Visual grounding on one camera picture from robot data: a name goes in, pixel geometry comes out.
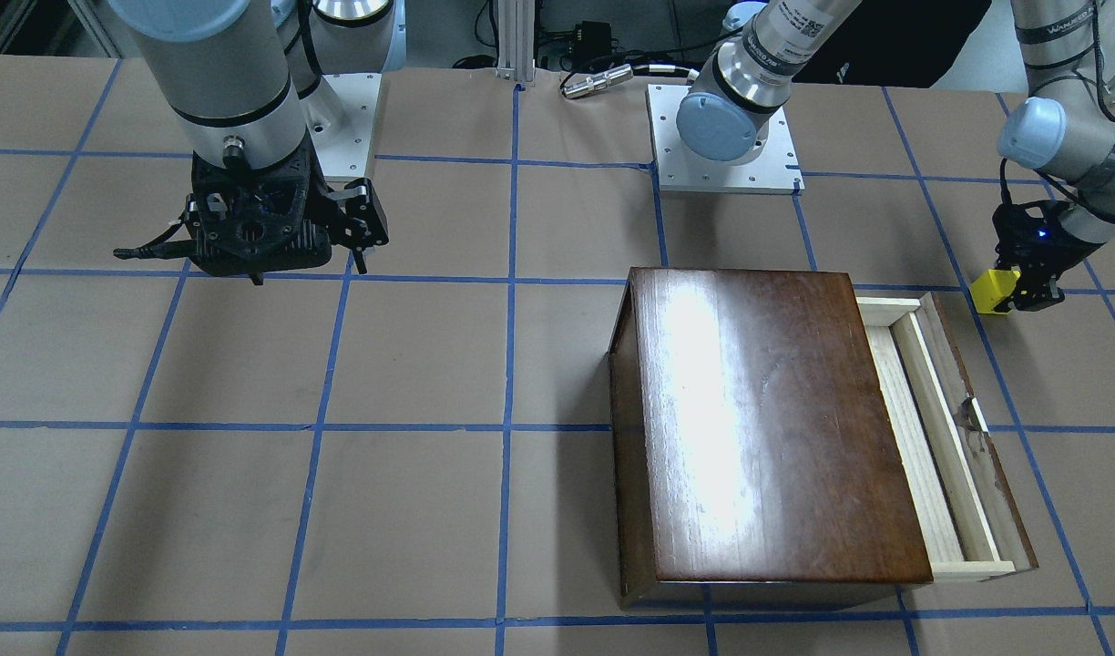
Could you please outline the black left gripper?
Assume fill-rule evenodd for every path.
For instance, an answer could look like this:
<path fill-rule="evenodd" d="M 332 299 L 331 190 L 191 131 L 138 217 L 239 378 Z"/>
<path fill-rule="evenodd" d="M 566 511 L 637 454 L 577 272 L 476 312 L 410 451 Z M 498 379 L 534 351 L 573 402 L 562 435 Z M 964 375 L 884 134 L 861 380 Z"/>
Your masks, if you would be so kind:
<path fill-rule="evenodd" d="M 1039 312 L 1064 302 L 1059 278 L 1090 255 L 1090 244 L 1061 228 L 1070 202 L 1004 202 L 995 208 L 997 245 L 991 270 L 1020 274 L 1020 311 Z"/>

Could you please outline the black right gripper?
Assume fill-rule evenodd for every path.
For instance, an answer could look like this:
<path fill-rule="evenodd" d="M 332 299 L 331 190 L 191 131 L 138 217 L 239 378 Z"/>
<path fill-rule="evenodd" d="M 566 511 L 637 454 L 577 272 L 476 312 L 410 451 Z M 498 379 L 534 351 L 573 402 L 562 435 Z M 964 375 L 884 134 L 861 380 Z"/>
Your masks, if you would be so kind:
<path fill-rule="evenodd" d="M 212 277 L 259 280 L 266 272 L 324 266 L 332 245 L 348 249 L 357 272 L 366 274 L 365 255 L 391 240 L 371 180 L 353 179 L 330 200 L 312 146 L 241 180 L 195 155 L 190 181 L 197 202 L 187 220 L 190 260 Z"/>

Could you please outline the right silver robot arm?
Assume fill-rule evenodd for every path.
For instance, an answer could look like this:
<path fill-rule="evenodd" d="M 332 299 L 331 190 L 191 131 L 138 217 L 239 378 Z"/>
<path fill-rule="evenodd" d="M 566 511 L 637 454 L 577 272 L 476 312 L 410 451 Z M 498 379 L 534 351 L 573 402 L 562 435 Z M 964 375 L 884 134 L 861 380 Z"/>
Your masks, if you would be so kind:
<path fill-rule="evenodd" d="M 332 78 L 374 77 L 406 57 L 400 1 L 112 1 L 192 146 L 186 208 L 118 259 L 187 259 L 212 277 L 328 264 L 358 273 L 390 240 L 362 163 L 337 190 L 322 161 L 353 144 Z"/>

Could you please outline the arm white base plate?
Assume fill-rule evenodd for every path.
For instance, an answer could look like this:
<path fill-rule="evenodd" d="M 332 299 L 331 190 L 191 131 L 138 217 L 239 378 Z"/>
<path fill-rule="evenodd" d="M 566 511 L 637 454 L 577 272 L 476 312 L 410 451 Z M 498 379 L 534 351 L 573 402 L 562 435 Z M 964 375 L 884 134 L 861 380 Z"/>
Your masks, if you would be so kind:
<path fill-rule="evenodd" d="M 804 186 L 785 110 L 758 125 L 711 91 L 648 86 L 650 141 L 662 190 L 794 194 Z"/>
<path fill-rule="evenodd" d="M 329 75 L 301 100 L 324 179 L 348 182 L 369 176 L 382 75 Z"/>

